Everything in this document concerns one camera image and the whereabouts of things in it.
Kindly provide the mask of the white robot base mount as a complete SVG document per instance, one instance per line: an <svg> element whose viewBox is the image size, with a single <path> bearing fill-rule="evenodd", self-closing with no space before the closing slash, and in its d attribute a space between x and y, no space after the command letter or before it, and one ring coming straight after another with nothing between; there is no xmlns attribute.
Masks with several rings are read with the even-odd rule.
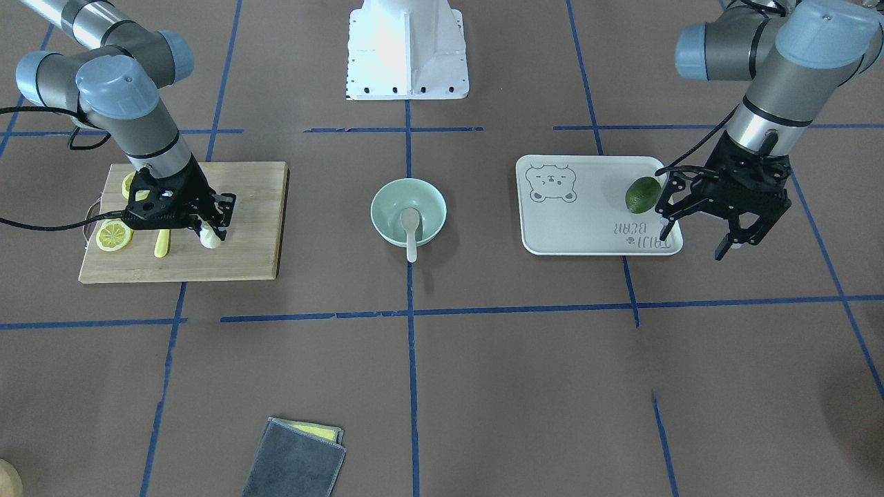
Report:
<svg viewBox="0 0 884 497"><path fill-rule="evenodd" d="M448 1L364 1L348 22L345 98L464 99L464 22Z"/></svg>

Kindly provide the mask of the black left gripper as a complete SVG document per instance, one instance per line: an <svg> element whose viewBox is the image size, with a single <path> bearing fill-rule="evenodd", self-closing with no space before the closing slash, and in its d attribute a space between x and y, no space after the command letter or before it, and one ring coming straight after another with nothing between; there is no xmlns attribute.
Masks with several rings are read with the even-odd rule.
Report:
<svg viewBox="0 0 884 497"><path fill-rule="evenodd" d="M758 153L745 150L723 135L704 166L660 168L666 175L657 202L663 227L659 239L669 239L680 218L697 212L727 221L727 233L714 252L721 261L735 245L757 245L791 207L785 189L791 175L786 155L771 155L777 135L765 135Z"/></svg>

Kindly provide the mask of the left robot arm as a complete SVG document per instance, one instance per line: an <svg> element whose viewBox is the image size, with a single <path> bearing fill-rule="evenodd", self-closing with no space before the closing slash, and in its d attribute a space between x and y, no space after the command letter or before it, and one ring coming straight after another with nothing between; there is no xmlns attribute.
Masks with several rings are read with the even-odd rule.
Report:
<svg viewBox="0 0 884 497"><path fill-rule="evenodd" d="M703 166L681 159L666 175L655 211L676 222L697 212L727 221L715 252L756 245L789 210L789 154L837 88L882 57L882 12L849 1L732 1L711 23L682 32L679 75L695 81L748 81L742 101L716 127Z"/></svg>

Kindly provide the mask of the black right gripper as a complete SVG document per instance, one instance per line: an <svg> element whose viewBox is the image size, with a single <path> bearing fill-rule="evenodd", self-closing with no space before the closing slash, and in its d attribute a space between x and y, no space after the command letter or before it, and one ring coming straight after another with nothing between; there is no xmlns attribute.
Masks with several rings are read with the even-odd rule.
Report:
<svg viewBox="0 0 884 497"><path fill-rule="evenodd" d="M199 166L185 166L166 178L142 168L132 179L121 220L133 230L199 231L208 224L223 242L235 202L234 194L214 194Z"/></svg>

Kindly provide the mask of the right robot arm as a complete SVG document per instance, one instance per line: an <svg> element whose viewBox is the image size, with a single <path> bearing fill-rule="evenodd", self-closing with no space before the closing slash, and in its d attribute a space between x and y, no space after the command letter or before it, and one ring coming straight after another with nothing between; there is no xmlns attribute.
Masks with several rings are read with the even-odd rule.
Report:
<svg viewBox="0 0 884 497"><path fill-rule="evenodd" d="M189 44L176 32L151 32L108 1L28 1L26 6L79 42L76 55L32 52L16 81L32 111L67 115L104 131L135 169L122 211L133 230L190 229L205 248L225 239L236 197L218 194L159 91L193 72Z"/></svg>

